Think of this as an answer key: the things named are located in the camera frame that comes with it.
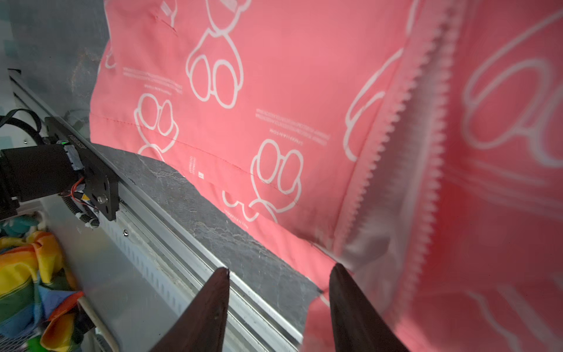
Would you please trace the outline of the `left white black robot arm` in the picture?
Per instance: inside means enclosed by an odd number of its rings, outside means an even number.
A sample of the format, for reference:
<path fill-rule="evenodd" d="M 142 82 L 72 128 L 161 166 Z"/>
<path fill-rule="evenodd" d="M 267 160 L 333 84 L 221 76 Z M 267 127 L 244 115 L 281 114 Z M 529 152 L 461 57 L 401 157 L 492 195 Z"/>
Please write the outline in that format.
<path fill-rule="evenodd" d="M 13 109 L 1 116 L 1 126 L 28 135 L 34 146 L 1 151 L 1 219 L 18 214 L 22 202 L 69 192 L 81 178 L 84 164 L 75 146 L 56 136 L 42 136 L 42 120 L 29 109 Z"/>

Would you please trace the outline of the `pink hooded rain jacket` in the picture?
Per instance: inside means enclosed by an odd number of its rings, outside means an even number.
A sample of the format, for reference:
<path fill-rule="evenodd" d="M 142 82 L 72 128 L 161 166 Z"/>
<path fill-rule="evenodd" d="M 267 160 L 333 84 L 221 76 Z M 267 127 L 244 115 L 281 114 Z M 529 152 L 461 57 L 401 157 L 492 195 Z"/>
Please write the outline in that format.
<path fill-rule="evenodd" d="M 92 141 L 173 167 L 412 351 L 562 350 L 561 1 L 106 1 Z"/>

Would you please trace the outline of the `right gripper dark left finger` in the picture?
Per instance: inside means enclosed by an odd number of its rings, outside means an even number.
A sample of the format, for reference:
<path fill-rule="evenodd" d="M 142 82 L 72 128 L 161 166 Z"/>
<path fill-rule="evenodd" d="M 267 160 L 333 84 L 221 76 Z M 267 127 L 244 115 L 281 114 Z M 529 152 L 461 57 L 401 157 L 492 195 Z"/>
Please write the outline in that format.
<path fill-rule="evenodd" d="M 221 351 L 230 299 L 230 271 L 218 268 L 152 351 Z"/>

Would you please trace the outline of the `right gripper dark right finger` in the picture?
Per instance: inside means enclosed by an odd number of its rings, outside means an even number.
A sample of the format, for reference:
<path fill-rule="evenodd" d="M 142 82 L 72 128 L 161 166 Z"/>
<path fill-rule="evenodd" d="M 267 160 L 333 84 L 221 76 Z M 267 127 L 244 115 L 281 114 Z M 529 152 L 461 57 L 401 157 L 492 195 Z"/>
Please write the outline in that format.
<path fill-rule="evenodd" d="M 340 263 L 331 270 L 329 298 L 336 351 L 408 350 Z"/>

